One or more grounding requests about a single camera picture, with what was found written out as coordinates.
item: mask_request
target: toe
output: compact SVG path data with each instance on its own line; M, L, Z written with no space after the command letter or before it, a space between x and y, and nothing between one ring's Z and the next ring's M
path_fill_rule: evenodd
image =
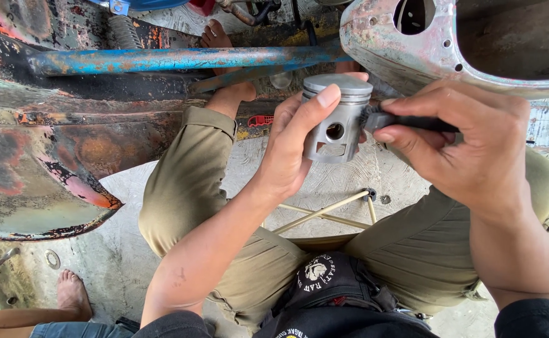
M222 29L222 25L217 20L210 19L210 21L208 21L208 26L210 26L211 31L214 32L216 36L220 37L225 35L225 30Z
M212 30L210 29L210 27L206 26L206 27L203 27L203 32L208 36L208 38L210 40L212 40L214 38L214 33L212 32Z

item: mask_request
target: sleeve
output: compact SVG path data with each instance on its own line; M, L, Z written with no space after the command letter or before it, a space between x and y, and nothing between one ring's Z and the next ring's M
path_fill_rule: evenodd
M496 318L496 338L549 338L549 300L520 300L506 306Z
M147 324L133 338L210 338L210 335L197 313L176 311Z

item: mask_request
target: khaki pants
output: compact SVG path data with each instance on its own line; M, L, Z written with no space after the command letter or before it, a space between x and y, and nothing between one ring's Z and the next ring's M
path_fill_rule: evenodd
M139 216L141 234L159 257L225 205L220 182L234 139L229 117L205 108L186 111L180 133L147 181ZM528 149L526 165L534 210L543 223L549 218L549 161ZM343 251L362 259L401 306L434 315L472 298L479 283L469 219L466 206L431 186L419 202L379 220ZM258 228L208 298L229 319L256 331L310 257Z

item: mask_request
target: coil spring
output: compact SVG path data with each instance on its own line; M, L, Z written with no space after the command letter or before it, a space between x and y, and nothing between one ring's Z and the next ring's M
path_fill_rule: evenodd
M143 49L133 21L126 15L114 15L107 19L120 49Z

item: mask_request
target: blue metal pipe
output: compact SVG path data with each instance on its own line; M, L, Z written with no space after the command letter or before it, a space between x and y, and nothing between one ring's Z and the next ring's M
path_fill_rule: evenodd
M229 85L240 84L245 81L253 81L283 72L309 67L312 64L282 64L282 65L265 65L262 67L246 67L235 72L226 73L215 76L213 78L201 80L189 85L189 93L197 94L206 91L215 90Z
M340 46L84 50L39 52L28 58L40 76L159 72L350 61Z

